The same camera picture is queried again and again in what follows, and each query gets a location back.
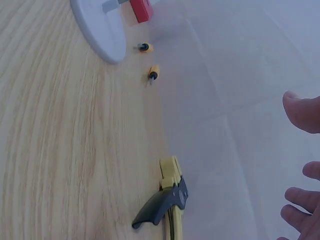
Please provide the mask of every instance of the white round base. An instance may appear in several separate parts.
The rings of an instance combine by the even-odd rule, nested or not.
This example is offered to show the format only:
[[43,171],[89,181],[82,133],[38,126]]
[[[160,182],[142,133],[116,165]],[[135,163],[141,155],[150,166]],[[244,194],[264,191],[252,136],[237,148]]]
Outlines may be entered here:
[[70,0],[75,19],[90,46],[116,64],[126,55],[126,36],[117,0]]

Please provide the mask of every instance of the wooden table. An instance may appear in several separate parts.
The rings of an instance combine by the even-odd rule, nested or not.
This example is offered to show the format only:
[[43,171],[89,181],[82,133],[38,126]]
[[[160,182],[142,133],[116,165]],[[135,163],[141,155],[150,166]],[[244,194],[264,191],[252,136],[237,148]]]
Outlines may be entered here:
[[127,56],[103,62],[69,0],[0,3],[0,239],[157,240],[131,222],[167,157],[152,55],[129,3]]

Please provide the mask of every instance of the white sheet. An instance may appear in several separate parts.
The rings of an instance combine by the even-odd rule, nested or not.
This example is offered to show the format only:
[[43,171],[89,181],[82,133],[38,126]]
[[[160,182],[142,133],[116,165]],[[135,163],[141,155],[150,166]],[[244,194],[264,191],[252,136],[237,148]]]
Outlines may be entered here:
[[151,42],[170,153],[189,189],[185,240],[295,240],[280,217],[320,136],[287,120],[282,94],[320,95],[317,0],[161,0]]

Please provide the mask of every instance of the red block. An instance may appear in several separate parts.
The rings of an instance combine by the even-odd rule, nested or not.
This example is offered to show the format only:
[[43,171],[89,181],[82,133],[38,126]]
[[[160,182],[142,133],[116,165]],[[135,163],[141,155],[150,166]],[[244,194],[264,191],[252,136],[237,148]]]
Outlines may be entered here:
[[138,23],[149,21],[154,14],[149,0],[130,0],[130,3]]

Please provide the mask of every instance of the human hand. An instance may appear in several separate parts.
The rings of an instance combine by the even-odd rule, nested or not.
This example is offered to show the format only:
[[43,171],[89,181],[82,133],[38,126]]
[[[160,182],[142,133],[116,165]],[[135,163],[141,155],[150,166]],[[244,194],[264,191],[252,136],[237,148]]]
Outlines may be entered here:
[[[288,91],[282,101],[292,124],[308,133],[320,133],[320,97],[299,99]],[[308,178],[320,181],[320,162],[307,163],[302,172]],[[286,205],[281,210],[282,218],[300,232],[298,240],[320,240],[320,192],[291,187],[284,197],[309,212],[302,212],[292,205]]]

